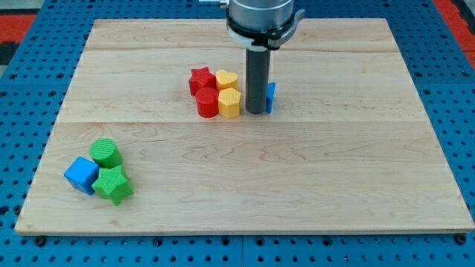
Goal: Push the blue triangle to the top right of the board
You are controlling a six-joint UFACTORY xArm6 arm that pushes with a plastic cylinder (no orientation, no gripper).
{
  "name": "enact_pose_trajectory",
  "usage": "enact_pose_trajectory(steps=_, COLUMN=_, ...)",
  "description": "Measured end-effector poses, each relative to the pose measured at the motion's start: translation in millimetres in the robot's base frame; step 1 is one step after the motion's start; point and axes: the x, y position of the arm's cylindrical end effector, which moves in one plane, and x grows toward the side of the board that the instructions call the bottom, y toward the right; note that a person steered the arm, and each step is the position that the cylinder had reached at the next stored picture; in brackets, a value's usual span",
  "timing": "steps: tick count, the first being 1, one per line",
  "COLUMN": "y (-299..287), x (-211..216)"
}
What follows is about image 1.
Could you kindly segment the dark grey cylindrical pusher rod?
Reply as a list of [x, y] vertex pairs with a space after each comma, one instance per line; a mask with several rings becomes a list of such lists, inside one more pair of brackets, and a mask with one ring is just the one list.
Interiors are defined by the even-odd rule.
[[270, 51], [246, 50], [246, 109], [253, 114], [266, 109]]

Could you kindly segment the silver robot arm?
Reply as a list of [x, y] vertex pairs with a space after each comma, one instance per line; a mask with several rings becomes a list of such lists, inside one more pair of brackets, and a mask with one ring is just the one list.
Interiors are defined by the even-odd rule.
[[246, 110], [263, 113], [271, 52], [279, 50], [294, 36], [305, 10], [296, 10], [294, 0], [199, 0], [198, 4], [226, 10], [230, 37], [246, 49]]

